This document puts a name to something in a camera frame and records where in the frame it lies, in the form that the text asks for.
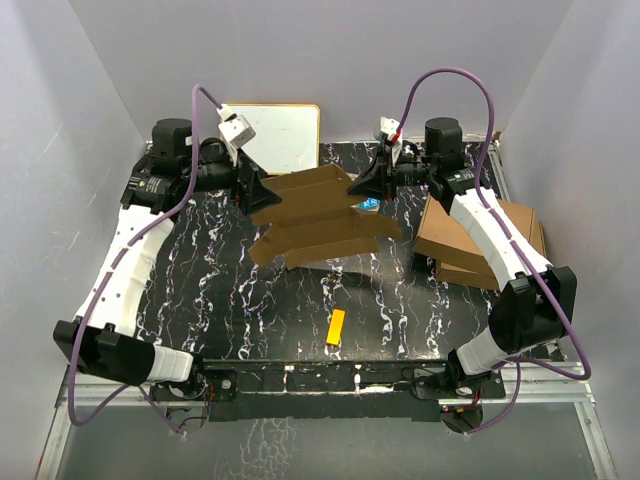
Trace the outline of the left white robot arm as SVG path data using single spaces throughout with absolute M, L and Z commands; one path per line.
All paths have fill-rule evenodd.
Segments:
M 231 114 L 220 122 L 219 133 L 194 154 L 189 120 L 154 125 L 151 146 L 134 165 L 121 197 L 98 278 L 75 318 L 54 328 L 54 342 L 78 371 L 131 386 L 169 382 L 186 399 L 204 392 L 207 376 L 194 366 L 193 354 L 139 340 L 135 332 L 156 257 L 193 192 L 227 190 L 245 215 L 281 201 L 265 185 L 265 170 L 243 150 L 255 136 L 246 118 Z

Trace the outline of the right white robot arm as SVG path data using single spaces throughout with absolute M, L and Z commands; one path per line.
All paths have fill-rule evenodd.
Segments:
M 509 358 L 568 335 L 575 274 L 539 254 L 508 218 L 490 186 L 467 166 L 458 121 L 448 117 L 427 121 L 425 149 L 410 159 L 402 156 L 399 121 L 381 118 L 376 138 L 375 157 L 349 194 L 387 200 L 400 186 L 426 185 L 431 199 L 479 248 L 500 290 L 487 327 L 452 350 L 444 371 L 429 377 L 428 386 L 469 396 Z

